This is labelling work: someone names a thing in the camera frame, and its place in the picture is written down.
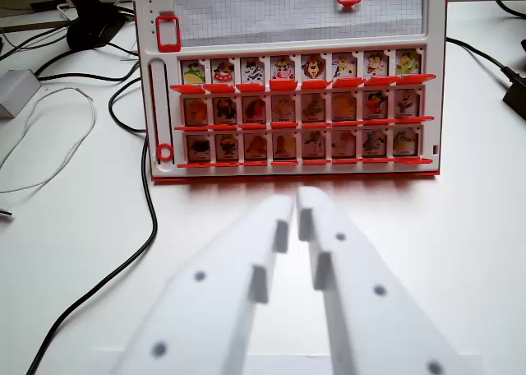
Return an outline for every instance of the grid paper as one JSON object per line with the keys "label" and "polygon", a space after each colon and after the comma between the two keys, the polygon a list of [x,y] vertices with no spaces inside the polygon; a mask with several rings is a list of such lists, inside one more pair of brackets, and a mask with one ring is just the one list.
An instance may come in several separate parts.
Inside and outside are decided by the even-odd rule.
{"label": "grid paper", "polygon": [[422,0],[173,0],[182,46],[422,33]]}

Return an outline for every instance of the white table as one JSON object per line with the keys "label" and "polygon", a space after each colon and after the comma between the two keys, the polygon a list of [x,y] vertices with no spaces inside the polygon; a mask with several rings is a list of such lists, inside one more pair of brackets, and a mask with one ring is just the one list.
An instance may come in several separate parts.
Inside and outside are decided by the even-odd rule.
{"label": "white table", "polygon": [[[526,12],[524,2],[510,6]],[[450,4],[448,35],[517,68],[525,57],[519,44],[524,21],[507,17],[493,2]],[[115,43],[129,47],[132,37],[130,25]],[[58,44],[17,53],[0,64],[0,74],[35,69],[64,50]],[[119,55],[110,48],[78,53],[47,72],[121,76],[132,62],[119,61]],[[351,215],[460,353],[482,352],[489,375],[518,375],[526,368],[526,123],[502,103],[504,90],[485,69],[504,80],[490,63],[479,65],[448,44],[440,176],[308,184],[327,191]],[[118,86],[74,84],[95,99],[98,122],[91,136],[41,190],[0,196],[16,214],[10,224],[0,222],[2,374],[25,373],[57,316],[139,248],[151,229],[141,189],[142,140],[108,115],[108,98]],[[87,103],[73,92],[39,108],[44,116],[0,172],[1,188],[45,176],[89,124]],[[134,127],[144,125],[140,91],[131,90],[115,109]],[[0,154],[19,135],[27,113],[29,108],[0,122]],[[303,184],[152,186],[159,217],[154,246],[66,322],[38,374],[83,375],[93,350],[123,348],[164,282],[211,237],[263,198],[294,195]],[[289,254],[276,266],[270,304],[257,310],[250,351],[327,354],[325,313],[321,295],[311,288],[307,245],[293,234]]]}

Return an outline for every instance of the black cable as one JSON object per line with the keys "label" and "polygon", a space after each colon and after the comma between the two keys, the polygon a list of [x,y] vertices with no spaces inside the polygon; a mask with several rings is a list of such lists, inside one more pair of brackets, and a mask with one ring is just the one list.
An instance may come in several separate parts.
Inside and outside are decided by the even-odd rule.
{"label": "black cable", "polygon": [[143,133],[143,132],[146,132],[145,129],[140,129],[140,128],[133,128],[133,127],[130,127],[128,126],[127,124],[121,122],[117,116],[115,116],[115,113],[113,111],[113,104],[115,103],[115,100],[116,98],[125,90],[127,89],[128,87],[130,87],[131,85],[133,85],[134,83],[137,83],[138,81],[140,81],[140,77],[137,77],[136,79],[133,79],[132,81],[129,81],[126,85],[124,85],[123,87],[121,87],[120,89],[117,90],[117,92],[112,95],[112,98],[109,99],[109,102],[108,102],[108,109],[109,109],[109,114],[111,115],[113,121],[120,127],[120,128],[123,128],[125,129],[126,131],[128,132],[131,132],[133,134],[137,134],[137,133]]}
{"label": "black cable", "polygon": [[139,67],[139,62],[136,62],[135,64],[133,64],[133,67],[131,67],[131,70],[129,71],[129,73],[127,73],[123,77],[109,77],[109,76],[92,75],[90,73],[74,72],[74,73],[58,73],[57,75],[42,76],[42,77],[39,77],[39,81],[52,81],[54,79],[61,79],[63,77],[88,77],[90,79],[97,79],[100,81],[116,81],[120,83],[121,81],[125,81],[126,79],[128,79],[133,74],[133,72],[136,71],[138,67]]}
{"label": "black cable", "polygon": [[503,63],[495,60],[492,56],[490,56],[488,54],[485,54],[484,52],[481,52],[480,50],[474,48],[471,44],[466,44],[462,40],[458,40],[458,39],[455,39],[455,38],[450,38],[449,36],[447,38],[445,38],[445,40],[447,40],[448,42],[451,42],[452,44],[457,44],[458,46],[461,46],[461,47],[469,50],[470,52],[478,54],[481,57],[484,57],[486,60],[494,63],[495,65],[497,65],[500,69],[504,69],[505,68],[505,65]]}
{"label": "black cable", "polygon": [[9,50],[7,53],[4,53],[3,55],[1,55],[1,56],[0,56],[0,61],[2,61],[2,60],[5,59],[5,58],[8,58],[8,57],[11,56],[12,54],[16,53],[16,51],[18,51],[19,49],[22,49],[22,47],[25,46],[26,44],[28,44],[29,42],[31,42],[31,41],[33,41],[33,40],[35,40],[35,39],[41,38],[41,37],[43,37],[43,36],[45,36],[45,35],[52,34],[54,31],[57,31],[57,30],[59,30],[59,29],[61,29],[61,28],[63,28],[63,27],[66,27],[66,26],[70,25],[70,24],[71,24],[71,23],[70,23],[69,21],[67,21],[67,22],[61,24],[61,25],[58,26],[58,27],[52,28],[52,29],[49,30],[49,31],[45,31],[45,32],[43,32],[43,33],[41,33],[41,34],[38,34],[38,35],[35,35],[35,36],[32,36],[32,37],[26,39],[26,40],[25,40],[24,42],[22,42],[21,44],[18,44],[18,45],[16,46],[16,48],[11,49],[11,50]]}
{"label": "black cable", "polygon": [[521,19],[526,19],[525,13],[514,11],[513,9],[507,7],[501,0],[495,0],[495,2],[499,7],[501,7],[504,11],[508,12],[509,14],[520,17]]}

